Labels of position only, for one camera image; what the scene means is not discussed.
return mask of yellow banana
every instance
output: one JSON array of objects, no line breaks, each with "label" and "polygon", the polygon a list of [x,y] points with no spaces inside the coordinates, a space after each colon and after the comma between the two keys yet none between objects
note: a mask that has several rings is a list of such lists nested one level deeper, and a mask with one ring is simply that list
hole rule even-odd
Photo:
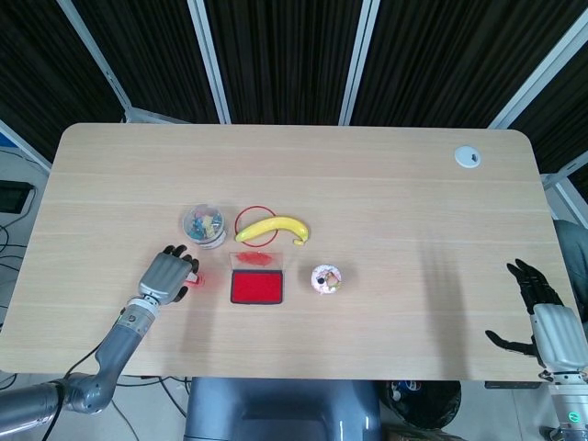
[{"label": "yellow banana", "polygon": [[299,236],[299,239],[294,240],[294,244],[296,245],[304,245],[304,243],[309,240],[309,229],[304,223],[300,222],[298,219],[286,216],[274,216],[273,218],[263,219],[243,228],[239,234],[235,236],[235,241],[246,242],[265,232],[271,232],[272,230],[289,230],[293,232]]}]

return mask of wooden table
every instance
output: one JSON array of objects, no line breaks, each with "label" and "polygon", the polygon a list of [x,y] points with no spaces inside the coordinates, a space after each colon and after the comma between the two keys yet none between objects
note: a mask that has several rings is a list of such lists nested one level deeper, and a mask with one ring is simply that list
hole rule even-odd
[{"label": "wooden table", "polygon": [[[454,151],[475,146],[481,166]],[[77,124],[62,137],[14,298],[0,368],[63,373],[107,333],[156,253],[188,243],[183,214],[220,207],[206,284],[162,308],[125,373],[325,379],[537,379],[486,338],[531,330],[505,264],[570,285],[531,146],[511,130]],[[237,213],[261,204],[311,228],[281,232],[280,305],[230,302]],[[332,263],[344,285],[311,288]],[[93,371],[96,363],[81,370]]]}]

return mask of red ring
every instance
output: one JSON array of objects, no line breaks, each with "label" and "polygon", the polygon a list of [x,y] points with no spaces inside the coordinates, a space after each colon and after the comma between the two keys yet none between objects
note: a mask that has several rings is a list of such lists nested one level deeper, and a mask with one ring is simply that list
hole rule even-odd
[{"label": "red ring", "polygon": [[[252,205],[251,207],[247,207],[246,209],[244,209],[243,211],[241,211],[237,215],[237,218],[235,219],[235,235],[239,234],[239,232],[237,232],[237,222],[239,222],[239,219],[241,218],[241,216],[245,212],[249,211],[250,209],[264,209],[266,211],[269,211],[272,214],[272,216],[274,216],[274,217],[276,216],[276,213],[274,211],[272,211],[268,207],[264,207],[263,205]],[[274,239],[276,239],[276,236],[277,236],[277,230],[276,230],[276,232],[274,232],[274,235],[269,239],[269,241],[267,241],[265,243],[262,243],[260,245],[251,245],[250,243],[247,243],[245,241],[243,241],[242,243],[245,244],[245,245],[247,245],[247,246],[251,246],[252,248],[260,248],[262,246],[266,246],[266,245],[271,244],[274,241]]]}]

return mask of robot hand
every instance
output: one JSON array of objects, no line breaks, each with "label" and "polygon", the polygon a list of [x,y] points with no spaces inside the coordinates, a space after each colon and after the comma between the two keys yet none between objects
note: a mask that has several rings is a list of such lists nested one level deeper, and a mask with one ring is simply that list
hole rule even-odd
[{"label": "robot hand", "polygon": [[579,372],[588,366],[588,344],[578,317],[563,306],[558,293],[545,276],[519,259],[507,264],[521,287],[521,296],[530,315],[531,344],[508,342],[493,331],[490,340],[502,349],[535,356],[548,373]]},{"label": "robot hand", "polygon": [[152,261],[149,269],[139,282],[139,294],[157,300],[160,305],[180,301],[187,293],[182,285],[187,275],[198,272],[198,260],[190,254],[180,255],[186,250],[185,245],[174,247],[168,245]]}]

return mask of floor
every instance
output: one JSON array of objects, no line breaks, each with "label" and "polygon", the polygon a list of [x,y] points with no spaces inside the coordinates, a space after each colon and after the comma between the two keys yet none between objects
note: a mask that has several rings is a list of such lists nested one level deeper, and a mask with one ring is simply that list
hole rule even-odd
[{"label": "floor", "polygon": [[[7,374],[0,374],[4,379]],[[22,387],[59,377],[57,375],[19,375],[13,387]],[[123,378],[125,384],[149,380]],[[168,379],[165,384],[182,406],[187,407],[187,392],[182,382]],[[456,419],[445,428],[451,435],[467,441],[543,441],[537,429],[556,425],[547,385],[538,390],[486,390],[478,381],[462,382],[462,403]],[[184,417],[170,402],[160,384],[122,388],[115,392],[114,402],[128,418],[141,441],[181,440]],[[382,421],[398,420],[382,406]],[[46,430],[10,435],[6,441],[39,441]],[[98,415],[63,413],[51,434],[53,440],[135,441],[131,432],[112,405]]]}]

